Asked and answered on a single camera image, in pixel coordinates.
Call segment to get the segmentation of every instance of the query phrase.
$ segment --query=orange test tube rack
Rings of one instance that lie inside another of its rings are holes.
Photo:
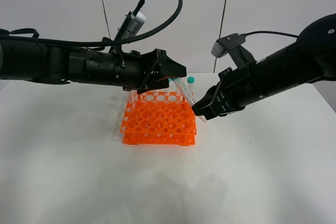
[[[176,92],[168,96],[150,91],[129,99],[120,132],[124,144],[190,146],[195,144],[196,120],[190,105]]]

